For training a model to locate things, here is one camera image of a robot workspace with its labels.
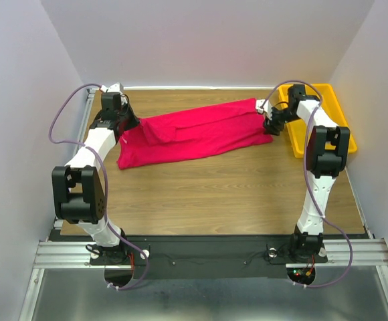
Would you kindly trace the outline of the red t shirt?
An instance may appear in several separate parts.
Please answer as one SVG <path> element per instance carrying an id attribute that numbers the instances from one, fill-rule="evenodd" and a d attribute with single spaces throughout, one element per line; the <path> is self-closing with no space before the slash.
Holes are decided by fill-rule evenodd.
<path id="1" fill-rule="evenodd" d="M 262 123 L 254 98 L 142 118 L 121 136 L 117 165 L 174 163 L 271 143 Z"/>

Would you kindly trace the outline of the yellow plastic bin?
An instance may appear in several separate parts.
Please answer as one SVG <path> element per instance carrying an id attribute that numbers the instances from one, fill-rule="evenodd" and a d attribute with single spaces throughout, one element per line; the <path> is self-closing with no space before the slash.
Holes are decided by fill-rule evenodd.
<path id="1" fill-rule="evenodd" d="M 278 101 L 288 101 L 288 89 L 292 84 L 285 84 L 278 88 Z M 344 112 L 340 107 L 337 96 L 330 84 L 313 84 L 313 86 L 322 94 L 323 103 L 322 108 L 328 114 L 331 120 L 336 122 L 339 126 L 349 127 L 349 124 L 345 118 Z M 315 92 L 305 87 L 308 95 L 316 95 Z M 286 129 L 289 134 L 289 139 L 292 147 L 292 151 L 296 158 L 302 158 L 304 153 L 304 139 L 306 134 L 306 123 L 303 120 L 295 120 L 289 122 L 286 125 Z M 349 140 L 349 154 L 357 152 L 357 144 L 354 140 L 353 134 L 351 134 Z"/>

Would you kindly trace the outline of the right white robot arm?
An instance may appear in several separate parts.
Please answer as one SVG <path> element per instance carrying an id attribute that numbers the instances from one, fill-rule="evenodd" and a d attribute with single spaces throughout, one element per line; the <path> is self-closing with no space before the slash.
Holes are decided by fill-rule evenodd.
<path id="1" fill-rule="evenodd" d="M 312 255 L 324 255 L 323 225 L 330 225 L 325 210 L 332 186 L 346 167 L 351 132 L 326 113 L 322 107 L 322 94 L 313 85 L 288 80 L 278 84 L 273 91 L 284 84 L 290 84 L 285 108 L 273 106 L 271 96 L 267 96 L 256 105 L 256 110 L 265 116 L 265 132 L 274 136 L 290 122 L 301 120 L 306 124 L 303 152 L 306 196 L 288 244 L 289 256 L 302 261 Z"/>

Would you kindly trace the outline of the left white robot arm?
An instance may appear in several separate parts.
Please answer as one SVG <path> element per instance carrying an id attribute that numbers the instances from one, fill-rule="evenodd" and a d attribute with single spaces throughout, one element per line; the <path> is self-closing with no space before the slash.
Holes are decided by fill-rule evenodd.
<path id="1" fill-rule="evenodd" d="M 77 153 L 52 171 L 54 207 L 58 219 L 77 225 L 94 240 L 86 247 L 92 261 L 122 264 L 134 259 L 125 232 L 107 214 L 108 179 L 103 162 L 122 134 L 140 121 L 122 90 L 103 89 L 100 104 Z"/>

